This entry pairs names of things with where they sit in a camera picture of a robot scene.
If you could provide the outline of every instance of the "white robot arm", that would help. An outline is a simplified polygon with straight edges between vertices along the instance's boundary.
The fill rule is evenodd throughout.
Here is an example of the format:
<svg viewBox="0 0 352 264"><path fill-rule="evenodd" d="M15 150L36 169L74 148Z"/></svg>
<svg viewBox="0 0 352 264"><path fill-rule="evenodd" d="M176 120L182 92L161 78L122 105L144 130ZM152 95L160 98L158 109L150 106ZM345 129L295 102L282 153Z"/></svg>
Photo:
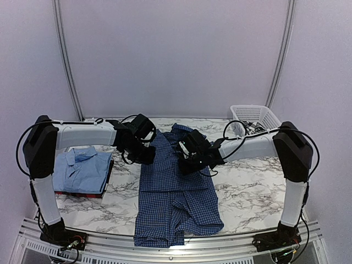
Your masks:
<svg viewBox="0 0 352 264"><path fill-rule="evenodd" d="M23 144L29 174L19 167L30 177L32 197L45 223L44 228L41 228L41 239L62 246L75 242L74 237L77 236L84 241L86 234L65 229L59 213L52 183L56 150L86 145L114 146L122 155L127 152L131 161L143 164L151 164L155 156L155 148L149 147L149 143L156 135L156 128L142 114L125 123L102 118L91 123L63 122L42 115L29 130ZM76 248L84 249L84 246L85 243L80 242Z"/></svg>
<svg viewBox="0 0 352 264"><path fill-rule="evenodd" d="M179 167L185 175L207 166L243 158L279 157L286 179L284 208L277 232L254 237L258 251L301 241L297 225L308 196L313 148L291 122L280 128L243 138L221 138L210 144L197 130L179 142Z"/></svg>

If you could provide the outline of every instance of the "marble table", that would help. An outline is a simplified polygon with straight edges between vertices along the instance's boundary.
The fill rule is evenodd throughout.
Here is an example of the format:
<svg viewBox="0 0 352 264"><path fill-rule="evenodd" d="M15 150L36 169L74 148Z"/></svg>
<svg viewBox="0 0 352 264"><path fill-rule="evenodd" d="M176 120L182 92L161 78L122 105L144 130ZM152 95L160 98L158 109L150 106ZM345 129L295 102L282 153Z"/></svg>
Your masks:
<svg viewBox="0 0 352 264"><path fill-rule="evenodd" d="M227 119L152 118L161 131L174 123L198 129L210 141L222 137ZM228 129L228 136L234 135ZM138 213L140 165L126 165L112 147L115 161L102 199L57 195L57 204L68 227L101 233L134 235ZM285 180L277 158L242 159L217 166L213 177L224 228L218 234L234 234L276 227L282 213Z"/></svg>

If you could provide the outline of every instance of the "light blue shirt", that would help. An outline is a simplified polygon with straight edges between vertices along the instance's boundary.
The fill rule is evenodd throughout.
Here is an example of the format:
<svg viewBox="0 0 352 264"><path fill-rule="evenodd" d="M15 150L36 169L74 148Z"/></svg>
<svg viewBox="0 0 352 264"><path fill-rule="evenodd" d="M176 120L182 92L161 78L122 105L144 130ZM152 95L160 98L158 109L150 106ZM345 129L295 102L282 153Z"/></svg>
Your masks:
<svg viewBox="0 0 352 264"><path fill-rule="evenodd" d="M73 148L55 160L55 191L101 194L104 190L111 153L97 152L94 147Z"/></svg>

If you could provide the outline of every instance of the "blue checkered shirt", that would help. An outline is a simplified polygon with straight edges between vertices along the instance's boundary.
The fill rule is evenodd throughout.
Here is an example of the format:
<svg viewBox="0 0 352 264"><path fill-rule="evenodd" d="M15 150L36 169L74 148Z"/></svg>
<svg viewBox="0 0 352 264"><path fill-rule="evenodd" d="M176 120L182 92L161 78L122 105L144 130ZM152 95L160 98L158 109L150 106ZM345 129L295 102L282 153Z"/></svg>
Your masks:
<svg viewBox="0 0 352 264"><path fill-rule="evenodd" d="M136 246L167 248L184 245L184 232L212 235L224 224L218 212L218 198L210 177L199 172L182 176L175 145L192 129L174 124L171 132L157 135L153 164L142 165ZM209 175L208 168L201 171Z"/></svg>

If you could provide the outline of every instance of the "vertical metal pole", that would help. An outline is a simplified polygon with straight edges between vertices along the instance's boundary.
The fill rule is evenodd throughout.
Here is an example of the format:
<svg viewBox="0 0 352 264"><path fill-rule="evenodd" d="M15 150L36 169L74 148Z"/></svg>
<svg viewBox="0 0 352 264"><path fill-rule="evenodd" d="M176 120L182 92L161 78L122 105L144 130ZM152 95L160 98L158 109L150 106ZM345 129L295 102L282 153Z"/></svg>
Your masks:
<svg viewBox="0 0 352 264"><path fill-rule="evenodd" d="M68 58L68 53L67 53L67 47L66 47L66 42L65 42L65 36L64 36L64 29L63 29L63 23L62 23L62 14L61 14L61 5L60 5L60 0L53 0L53 7L54 7L54 18L55 18L55 24L56 24L56 31L57 31L57 36L59 40L59 46L60 46L60 51L61 51L61 56L62 56L62 61L64 65L64 70L67 78L67 83L69 86L72 102L76 111L76 115L80 121L84 120L83 112L82 112L82 107L78 99L78 94L75 86L75 82L73 80L72 76L72 71L71 71L71 66Z"/></svg>
<svg viewBox="0 0 352 264"><path fill-rule="evenodd" d="M295 8L296 8L296 0L289 0L288 7L287 7L287 16L286 16L284 34L283 34L282 41L281 41L280 53L279 53L279 57L277 60L273 80L271 82L270 91L269 91L269 94L268 94L268 97L267 97L267 100L265 103L265 105L269 108L271 108L273 105L274 98L275 98L275 95L276 95L276 92L277 92L277 89L279 86L281 72L283 69L285 57L287 55L288 46L289 46L289 42L290 42L290 38L291 38Z"/></svg>

